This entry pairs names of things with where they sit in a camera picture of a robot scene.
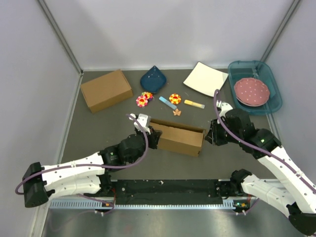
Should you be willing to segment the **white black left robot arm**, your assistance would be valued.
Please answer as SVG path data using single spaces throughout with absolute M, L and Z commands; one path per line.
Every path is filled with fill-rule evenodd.
M 133 166 L 148 149 L 157 149 L 162 131 L 136 129 L 120 143 L 90 156 L 58 165 L 32 163 L 22 177 L 24 206 L 33 208 L 62 196 L 100 194 L 112 190 L 109 173 Z

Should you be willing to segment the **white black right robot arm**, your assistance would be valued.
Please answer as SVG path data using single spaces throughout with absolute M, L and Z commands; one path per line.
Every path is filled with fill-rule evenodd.
M 241 169 L 231 176 L 235 195 L 257 197 L 280 211 L 292 226 L 306 236 L 316 234 L 316 185 L 294 163 L 281 142 L 267 129 L 256 129 L 247 112 L 224 103 L 215 107 L 206 141 L 215 146 L 238 144 L 265 166 L 284 190 Z

